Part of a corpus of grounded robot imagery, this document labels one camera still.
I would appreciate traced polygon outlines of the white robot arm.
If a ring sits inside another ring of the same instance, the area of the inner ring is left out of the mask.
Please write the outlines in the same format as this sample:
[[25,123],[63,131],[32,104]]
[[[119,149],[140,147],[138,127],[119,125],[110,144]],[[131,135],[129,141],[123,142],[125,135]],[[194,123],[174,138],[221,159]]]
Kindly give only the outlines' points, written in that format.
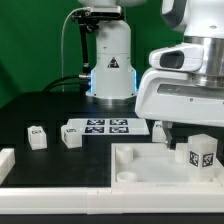
[[139,84],[121,9],[147,0],[78,1],[87,28],[99,29],[88,97],[108,103],[135,98],[140,118],[224,127],[224,0],[162,0],[162,18],[184,40],[152,51]]

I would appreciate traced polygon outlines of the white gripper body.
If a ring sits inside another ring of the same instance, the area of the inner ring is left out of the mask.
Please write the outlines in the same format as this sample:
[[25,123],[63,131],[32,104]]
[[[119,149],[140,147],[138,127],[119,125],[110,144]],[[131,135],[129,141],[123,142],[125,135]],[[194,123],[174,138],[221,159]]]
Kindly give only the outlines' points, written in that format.
[[224,89],[192,84],[189,73],[150,68],[136,99],[139,118],[224,127]]

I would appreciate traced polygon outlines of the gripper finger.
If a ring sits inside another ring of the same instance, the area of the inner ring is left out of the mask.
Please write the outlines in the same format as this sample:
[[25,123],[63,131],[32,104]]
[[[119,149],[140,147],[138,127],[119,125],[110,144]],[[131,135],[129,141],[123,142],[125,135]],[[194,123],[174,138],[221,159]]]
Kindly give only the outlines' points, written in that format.
[[163,121],[162,122],[162,128],[163,131],[165,133],[166,136],[166,140],[165,140],[165,144],[167,147],[171,146],[171,142],[172,142],[172,134],[170,132],[171,128],[172,128],[173,123],[172,122],[168,122],[168,121]]

